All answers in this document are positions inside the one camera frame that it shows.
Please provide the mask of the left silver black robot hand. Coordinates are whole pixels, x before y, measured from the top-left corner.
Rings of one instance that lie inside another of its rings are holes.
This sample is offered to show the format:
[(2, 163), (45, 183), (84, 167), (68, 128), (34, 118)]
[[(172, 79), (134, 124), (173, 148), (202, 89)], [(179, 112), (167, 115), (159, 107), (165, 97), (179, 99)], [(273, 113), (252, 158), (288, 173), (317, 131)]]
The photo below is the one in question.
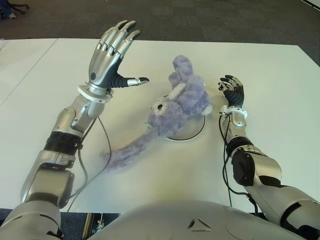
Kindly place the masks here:
[(88, 77), (91, 85), (102, 88), (126, 88), (148, 83), (147, 77), (123, 77), (119, 66), (139, 30), (131, 31), (136, 21), (123, 20), (109, 28), (100, 38), (93, 52)]

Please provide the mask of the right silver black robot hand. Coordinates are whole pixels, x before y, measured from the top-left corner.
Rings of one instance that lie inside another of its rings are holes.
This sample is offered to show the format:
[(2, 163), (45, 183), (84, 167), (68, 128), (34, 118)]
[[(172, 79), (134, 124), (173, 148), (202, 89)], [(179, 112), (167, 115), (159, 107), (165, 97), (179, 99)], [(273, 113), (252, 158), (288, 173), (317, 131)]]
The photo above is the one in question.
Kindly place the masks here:
[(232, 75), (225, 75), (218, 82), (218, 89), (223, 93), (229, 107), (242, 108), (245, 93), (241, 81)]

